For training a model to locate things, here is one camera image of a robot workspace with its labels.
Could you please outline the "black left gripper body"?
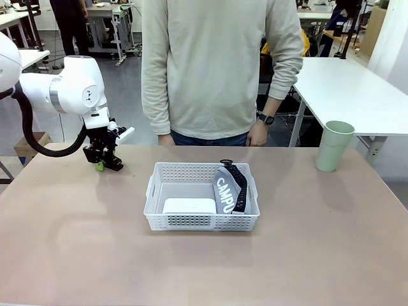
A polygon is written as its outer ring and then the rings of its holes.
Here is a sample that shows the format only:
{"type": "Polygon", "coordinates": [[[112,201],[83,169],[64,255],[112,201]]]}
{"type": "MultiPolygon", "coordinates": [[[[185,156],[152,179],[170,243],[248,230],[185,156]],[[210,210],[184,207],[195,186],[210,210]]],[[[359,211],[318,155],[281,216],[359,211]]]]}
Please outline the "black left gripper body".
{"type": "Polygon", "coordinates": [[[99,127],[95,129],[88,129],[87,136],[89,138],[89,146],[91,150],[96,151],[114,151],[116,148],[117,131],[109,130],[107,127],[99,127]]]}

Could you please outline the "person's left hand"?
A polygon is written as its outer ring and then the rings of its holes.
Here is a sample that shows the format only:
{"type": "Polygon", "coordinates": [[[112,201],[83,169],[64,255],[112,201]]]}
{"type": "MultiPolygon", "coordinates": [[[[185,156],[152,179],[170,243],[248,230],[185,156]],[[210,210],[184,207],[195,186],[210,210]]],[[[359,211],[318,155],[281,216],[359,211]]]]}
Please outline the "person's left hand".
{"type": "Polygon", "coordinates": [[[247,147],[262,147],[265,145],[268,136],[268,126],[261,121],[257,121],[247,135],[247,147]]]}

